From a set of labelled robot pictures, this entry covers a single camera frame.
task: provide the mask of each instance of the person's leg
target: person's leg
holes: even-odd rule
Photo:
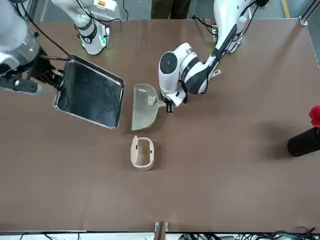
[[[152,0],[151,19],[168,19],[174,0]]]
[[[191,0],[173,0],[171,19],[186,19]]]

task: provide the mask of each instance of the cable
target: cable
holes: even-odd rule
[[[27,19],[30,20],[30,22],[35,26],[35,28],[40,32],[42,33],[43,36],[45,36],[48,40],[50,40],[54,45],[56,45],[62,52],[64,52],[67,56],[69,56],[70,54],[64,50],[59,44],[57,44],[55,41],[53,41],[47,34],[44,33],[44,31],[42,31],[36,24],[35,22],[31,19],[31,17],[29,16],[29,14],[27,13],[26,9],[25,9],[25,6],[21,3],[21,6],[24,10],[24,12],[26,13],[27,15]]]
[[[122,6],[123,6],[123,9],[125,10],[126,12],[126,20],[128,21],[128,18],[129,18],[129,12],[127,11],[126,7],[125,7],[125,0],[123,0],[122,2]]]
[[[255,14],[256,14],[256,11],[258,10],[258,7],[259,7],[259,6],[256,6],[256,8],[255,8],[255,10],[254,10],[254,12],[253,12],[253,14],[252,14],[252,17],[251,17],[251,19],[250,19],[250,21],[249,21],[249,24],[248,24],[248,26],[246,27],[246,29],[245,29],[245,31],[244,31],[243,34],[246,34],[246,32],[248,31],[248,28],[249,28],[249,26],[250,26],[250,24],[251,24],[251,22],[252,22],[252,19],[254,18]]]
[[[24,235],[27,235],[27,234],[29,234],[28,232],[24,232],[22,235],[21,235],[21,237],[19,238],[19,240],[22,240],[22,238],[24,237]]]
[[[52,237],[48,236],[46,233],[43,233],[43,235],[44,235],[47,239],[54,240]]]

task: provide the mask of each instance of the yellow floor stripe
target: yellow floor stripe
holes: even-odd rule
[[[283,6],[285,18],[290,19],[289,8],[286,0],[282,0],[282,6]]]

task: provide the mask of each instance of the black vase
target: black vase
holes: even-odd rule
[[[318,128],[314,127],[288,141],[287,147],[294,157],[300,157],[320,150],[320,137],[317,136]]]

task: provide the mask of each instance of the white robot link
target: white robot link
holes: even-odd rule
[[[243,38],[247,9],[264,7],[269,0],[214,0],[217,41],[208,59],[202,63],[188,43],[162,55],[158,65],[160,93],[167,112],[188,101],[188,93],[205,93],[210,78],[220,74],[216,68],[226,53],[236,51]]]
[[[119,7],[114,0],[51,1],[74,21],[82,46],[90,55],[97,55],[108,43],[110,28],[104,21],[121,21]]]

